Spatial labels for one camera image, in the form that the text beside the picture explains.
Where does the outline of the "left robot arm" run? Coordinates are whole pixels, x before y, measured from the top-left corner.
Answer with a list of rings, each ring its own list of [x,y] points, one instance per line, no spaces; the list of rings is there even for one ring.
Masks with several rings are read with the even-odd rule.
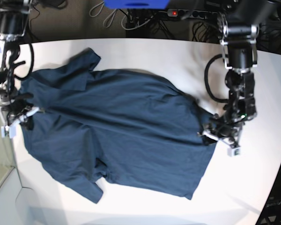
[[[279,0],[242,0],[234,11],[218,13],[217,26],[222,53],[207,63],[204,83],[208,95],[215,102],[224,104],[224,114],[214,115],[203,126],[200,136],[206,144],[222,141],[230,148],[238,149],[243,126],[257,116],[252,68],[258,63],[259,24],[279,4]],[[228,71],[225,76],[225,85],[229,89],[227,99],[215,97],[209,86],[209,68],[217,59],[223,60]]]

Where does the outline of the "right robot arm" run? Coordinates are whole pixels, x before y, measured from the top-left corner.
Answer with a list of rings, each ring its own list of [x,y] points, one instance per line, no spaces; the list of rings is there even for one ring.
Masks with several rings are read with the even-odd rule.
[[[28,79],[34,67],[34,49],[29,43],[29,71],[24,77],[15,74],[16,68],[26,63],[18,61],[18,58],[30,11],[30,0],[0,0],[0,118],[5,133],[16,125],[32,130],[32,117],[39,111],[38,107],[27,102],[33,95],[28,92],[21,94],[15,87],[15,81]]]

